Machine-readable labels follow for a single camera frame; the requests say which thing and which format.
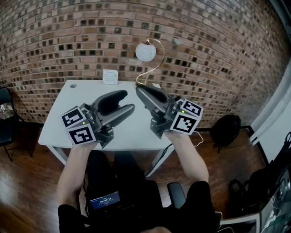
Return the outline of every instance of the digital screen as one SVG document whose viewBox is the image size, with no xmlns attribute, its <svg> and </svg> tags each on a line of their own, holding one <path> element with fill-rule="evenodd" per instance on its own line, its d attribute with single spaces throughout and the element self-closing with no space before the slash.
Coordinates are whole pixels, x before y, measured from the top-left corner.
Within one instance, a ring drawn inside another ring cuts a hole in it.
<svg viewBox="0 0 291 233">
<path fill-rule="evenodd" d="M 120 197 L 119 197 L 118 192 L 114 192 L 106 196 L 91 200 L 91 204 L 94 209 L 100 209 L 102 207 L 112 205 L 119 201 L 120 201 Z"/>
</svg>

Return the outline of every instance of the lamp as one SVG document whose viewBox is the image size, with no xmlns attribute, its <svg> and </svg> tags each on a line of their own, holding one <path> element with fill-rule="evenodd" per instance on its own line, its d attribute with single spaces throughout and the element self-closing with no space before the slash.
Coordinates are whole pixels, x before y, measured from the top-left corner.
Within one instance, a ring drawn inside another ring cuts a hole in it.
<svg viewBox="0 0 291 233">
<path fill-rule="evenodd" d="M 147 83 L 147 78 L 149 77 L 149 74 L 150 74 L 152 71 L 154 71 L 155 69 L 159 68 L 159 67 L 161 66 L 161 64 L 164 62 L 164 59 L 165 59 L 165 49 L 164 49 L 162 43 L 161 43 L 159 40 L 157 40 L 157 39 L 153 39 L 153 38 L 152 38 L 152 39 L 147 38 L 146 41 L 145 41 L 145 43 L 140 43 L 140 44 L 136 47 L 136 49 L 135 49 L 136 57 L 137 57 L 140 61 L 151 61 L 151 60 L 154 59 L 154 57 L 155 57 L 155 55 L 156 55 L 156 48 L 155 48 L 155 46 L 154 46 L 153 44 L 151 44 L 150 40 L 154 40 L 154 41 L 158 42 L 158 43 L 161 45 L 161 47 L 162 47 L 162 49 L 163 49 L 163 59 L 162 59 L 161 63 L 160 63 L 156 68 L 151 69 L 150 71 L 147 71 L 147 72 L 145 72 L 145 73 L 142 73 L 142 74 L 140 74 L 140 75 L 138 75 L 138 76 L 136 77 L 136 82 L 137 82 L 138 84 L 142 84 L 142 85 L 146 85 L 146 83 Z M 138 79 L 139 79 L 141 76 L 145 75 L 145 74 L 148 74 L 148 76 L 145 78 L 145 82 L 142 83 L 142 82 L 138 81 Z"/>
</svg>

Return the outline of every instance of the cable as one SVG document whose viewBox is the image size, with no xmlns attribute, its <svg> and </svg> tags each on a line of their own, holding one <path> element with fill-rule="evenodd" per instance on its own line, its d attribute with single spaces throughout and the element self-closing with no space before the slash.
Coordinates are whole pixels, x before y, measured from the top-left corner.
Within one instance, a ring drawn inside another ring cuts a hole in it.
<svg viewBox="0 0 291 233">
<path fill-rule="evenodd" d="M 197 132 L 197 131 L 193 131 L 193 132 L 195 132 L 195 133 L 198 133 L 199 134 L 199 136 L 201 137 L 201 139 L 202 139 L 202 141 L 200 142 L 200 143 L 198 143 L 196 146 L 194 146 L 194 147 L 197 147 L 197 146 L 199 146 L 201 143 L 203 143 L 204 142 L 204 140 L 203 140 L 203 137 L 200 135 L 200 133 L 199 132 Z"/>
<path fill-rule="evenodd" d="M 194 146 L 194 147 L 197 147 L 197 146 L 199 146 L 201 143 L 203 143 L 204 142 L 204 140 L 203 140 L 203 137 L 200 135 L 200 133 L 199 132 L 197 132 L 197 131 L 193 131 L 193 132 L 196 132 L 196 133 L 198 133 L 199 134 L 199 136 L 201 137 L 201 139 L 202 139 L 202 141 L 200 142 L 200 143 L 198 143 L 196 146 Z M 170 145 L 168 145 L 165 149 L 164 149 L 164 151 L 163 151 L 163 153 L 162 153 L 162 155 L 161 155 L 161 157 L 159 158 L 159 160 L 156 162 L 156 164 L 164 157 L 164 155 L 165 155 L 165 153 L 167 152 L 167 150 L 168 150 L 168 148 L 170 147 L 170 146 L 172 146 L 172 143 L 170 144 Z"/>
<path fill-rule="evenodd" d="M 269 215 L 269 217 L 268 217 L 268 219 L 267 219 L 267 221 L 266 221 L 266 223 L 264 225 L 264 228 L 262 229 L 261 233 L 264 230 L 266 230 L 269 227 L 270 223 L 273 222 L 273 221 L 275 221 L 276 218 L 281 214 L 281 209 L 280 208 L 277 208 L 277 207 L 274 207 L 275 197 L 272 196 L 272 198 L 268 198 L 268 199 L 271 200 L 271 206 L 273 207 L 273 209 L 278 209 L 279 212 L 278 212 L 278 214 L 275 214 L 274 210 L 271 211 L 271 213 L 270 213 L 270 215 Z"/>
<path fill-rule="evenodd" d="M 270 200 L 271 200 L 271 206 L 273 207 L 273 209 L 278 209 L 279 210 L 279 213 L 276 215 L 278 217 L 281 214 L 281 209 L 277 208 L 277 207 L 274 207 L 274 203 L 275 203 L 275 197 L 274 196 L 272 196 L 272 198 Z"/>
<path fill-rule="evenodd" d="M 223 230 L 225 230 L 225 229 L 230 229 L 233 233 L 235 233 L 231 227 L 223 228 L 223 229 L 221 229 L 221 230 L 219 230 L 219 231 L 217 231 L 217 232 L 223 231 Z"/>
<path fill-rule="evenodd" d="M 253 204 L 253 205 L 250 205 L 250 206 L 245 206 L 244 208 L 252 207 L 252 206 L 255 206 L 255 205 L 257 205 L 257 203 L 256 204 Z"/>
<path fill-rule="evenodd" d="M 261 233 L 262 233 L 264 230 L 266 230 L 267 228 L 268 228 L 268 227 L 264 227 L 263 230 L 261 231 Z"/>
<path fill-rule="evenodd" d="M 220 213 L 221 214 L 221 220 L 223 219 L 223 214 L 220 211 L 215 211 L 215 213 Z"/>
</svg>

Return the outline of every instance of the white table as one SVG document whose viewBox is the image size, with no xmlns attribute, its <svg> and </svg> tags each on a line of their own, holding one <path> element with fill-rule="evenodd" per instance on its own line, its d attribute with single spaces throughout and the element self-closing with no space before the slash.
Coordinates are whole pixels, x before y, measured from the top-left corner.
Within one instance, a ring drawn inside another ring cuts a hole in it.
<svg viewBox="0 0 291 233">
<path fill-rule="evenodd" d="M 120 102 L 120 106 L 134 104 L 135 110 L 132 115 L 114 128 L 114 139 L 103 149 L 98 144 L 95 150 L 159 150 L 152 162 L 152 170 L 147 174 L 147 177 L 150 176 L 168 158 L 174 147 L 169 147 L 163 158 L 160 159 L 164 149 L 171 142 L 165 135 L 159 139 L 150 130 L 152 117 L 136 95 L 135 82 L 119 81 L 118 85 L 105 85 L 103 81 L 99 80 L 68 80 L 50 110 L 38 143 L 47 146 L 63 164 L 66 164 L 67 156 L 62 148 L 72 148 L 72 143 L 66 135 L 60 116 L 75 106 L 80 106 L 83 103 L 91 104 L 101 95 L 117 90 L 126 90 L 128 93 Z"/>
</svg>

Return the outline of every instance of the black backpack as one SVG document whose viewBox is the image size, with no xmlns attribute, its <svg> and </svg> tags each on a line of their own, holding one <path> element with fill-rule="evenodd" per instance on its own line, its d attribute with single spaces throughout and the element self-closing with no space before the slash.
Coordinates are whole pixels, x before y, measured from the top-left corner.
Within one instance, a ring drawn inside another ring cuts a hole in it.
<svg viewBox="0 0 291 233">
<path fill-rule="evenodd" d="M 210 136 L 214 141 L 213 147 L 218 147 L 218 153 L 222 147 L 233 142 L 240 132 L 241 120 L 235 115 L 226 115 L 220 118 L 210 129 Z"/>
</svg>

